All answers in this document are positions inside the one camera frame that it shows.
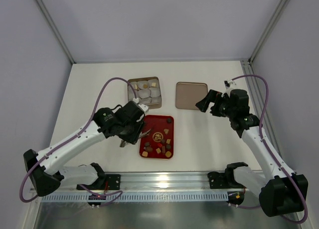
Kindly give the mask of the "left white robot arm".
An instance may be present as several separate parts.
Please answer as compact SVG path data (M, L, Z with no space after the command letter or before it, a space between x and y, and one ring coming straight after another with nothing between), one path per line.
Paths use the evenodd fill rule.
M25 152L27 177L37 195L44 197L66 186L103 189L107 175L98 163L76 167L65 164L87 148L113 136L136 144L148 110L148 106L134 101L114 109L100 108L77 133L39 152L32 149Z

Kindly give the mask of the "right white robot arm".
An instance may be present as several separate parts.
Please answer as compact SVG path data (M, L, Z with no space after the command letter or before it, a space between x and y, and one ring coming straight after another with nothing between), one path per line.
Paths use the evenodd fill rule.
M195 106L201 112L210 109L213 116L229 118L231 128L250 148L263 171L260 176L246 163L229 164L225 172L232 184L240 184L251 191L269 217L296 212L308 215L307 179L296 174L272 146L259 118L250 113L245 90L232 89L226 93L210 90Z

